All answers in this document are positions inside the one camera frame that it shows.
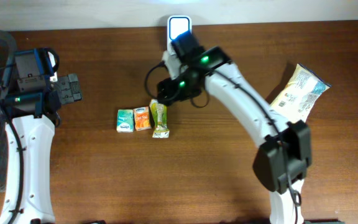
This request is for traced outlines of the green yellow snack packet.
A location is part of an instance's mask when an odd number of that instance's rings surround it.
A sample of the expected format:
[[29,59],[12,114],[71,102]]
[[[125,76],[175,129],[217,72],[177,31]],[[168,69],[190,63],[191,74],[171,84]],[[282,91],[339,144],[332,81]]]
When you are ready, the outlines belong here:
[[170,130],[167,127],[167,107],[157,100],[152,99],[149,108],[155,124],[152,137],[159,139],[169,138]]

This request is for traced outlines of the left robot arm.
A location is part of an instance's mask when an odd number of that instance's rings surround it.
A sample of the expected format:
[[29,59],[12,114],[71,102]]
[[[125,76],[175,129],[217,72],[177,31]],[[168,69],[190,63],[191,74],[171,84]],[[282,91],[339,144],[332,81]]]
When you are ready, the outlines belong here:
[[50,47],[14,52],[2,84],[0,109],[7,137],[7,179],[0,223],[55,223],[50,196],[50,152],[63,105],[83,99],[77,74],[57,76]]

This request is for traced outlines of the orange tissue pack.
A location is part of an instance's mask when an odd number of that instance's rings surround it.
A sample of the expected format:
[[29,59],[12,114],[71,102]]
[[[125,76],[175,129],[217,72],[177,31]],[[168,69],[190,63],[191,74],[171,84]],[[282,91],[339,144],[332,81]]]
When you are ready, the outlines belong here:
[[151,128],[150,124],[150,115],[149,115],[149,107],[141,107],[135,108],[134,111],[134,121],[135,121],[135,129],[137,131],[142,131]]

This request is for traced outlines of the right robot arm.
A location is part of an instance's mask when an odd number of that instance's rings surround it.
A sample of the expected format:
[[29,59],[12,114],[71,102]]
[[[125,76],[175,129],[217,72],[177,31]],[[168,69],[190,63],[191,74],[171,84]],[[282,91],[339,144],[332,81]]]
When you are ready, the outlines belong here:
[[304,223],[301,188],[311,165],[308,125],[291,122],[245,80],[235,62],[220,47],[205,50],[190,32],[170,42],[162,63],[169,78],[157,85],[157,99],[165,105],[192,100],[205,90],[240,122],[258,151],[252,168],[268,190],[271,223]]

